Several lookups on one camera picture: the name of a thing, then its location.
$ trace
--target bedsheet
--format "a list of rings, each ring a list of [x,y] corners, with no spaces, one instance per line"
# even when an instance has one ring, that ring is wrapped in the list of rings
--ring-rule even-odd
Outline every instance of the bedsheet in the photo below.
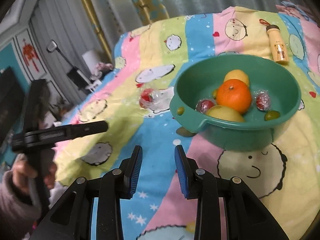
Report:
[[[177,77],[192,64],[220,54],[271,58],[260,18],[280,27],[290,58],[286,68],[301,87],[300,108],[288,129],[270,146],[249,153],[224,151],[199,135],[178,135],[180,126],[169,111]],[[102,176],[141,145],[137,193],[121,201],[124,239],[193,239],[196,201],[184,199],[175,173],[174,147],[181,144],[188,157],[215,176],[240,176],[289,238],[300,239],[320,208],[320,31],[314,23],[230,7],[219,14],[172,18],[125,33],[115,59],[115,71],[68,121],[106,120],[109,130],[57,144],[58,180],[70,185],[79,176]],[[161,89],[164,101],[155,109],[141,109],[139,87],[150,81]],[[225,239],[225,225],[221,227]]]

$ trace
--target white lampshade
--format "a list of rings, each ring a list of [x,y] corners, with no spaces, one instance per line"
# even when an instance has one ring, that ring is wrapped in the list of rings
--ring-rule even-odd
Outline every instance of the white lampshade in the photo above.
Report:
[[[82,57],[85,63],[87,64],[88,68],[90,69],[90,72],[92,74],[95,74],[95,67],[99,62],[101,62],[99,54],[94,49],[91,49],[84,53]]]

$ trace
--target green bowl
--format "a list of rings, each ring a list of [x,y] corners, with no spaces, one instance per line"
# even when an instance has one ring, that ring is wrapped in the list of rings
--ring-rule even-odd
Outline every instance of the green bowl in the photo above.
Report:
[[[244,115],[246,122],[225,121],[195,110],[197,102],[212,98],[212,91],[234,69],[241,69],[249,76],[251,92],[268,90],[272,109],[281,114],[278,119],[265,121],[265,112],[259,111],[254,103]],[[300,87],[285,67],[257,56],[223,55],[198,62],[180,75],[170,111],[190,132],[199,133],[225,150],[242,152],[260,150],[274,142],[297,112],[300,100]]]

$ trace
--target gray sleeve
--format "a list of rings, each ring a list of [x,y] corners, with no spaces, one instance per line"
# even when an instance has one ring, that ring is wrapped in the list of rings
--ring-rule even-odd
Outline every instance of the gray sleeve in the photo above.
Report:
[[[14,194],[12,172],[7,171],[0,184],[0,232],[6,240],[21,240],[31,230],[41,210],[22,203]]]

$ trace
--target television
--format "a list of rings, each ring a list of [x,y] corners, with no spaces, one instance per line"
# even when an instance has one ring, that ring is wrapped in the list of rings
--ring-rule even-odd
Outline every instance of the television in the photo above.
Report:
[[[7,143],[7,135],[21,116],[24,96],[12,68],[6,68],[0,74],[0,146]]]

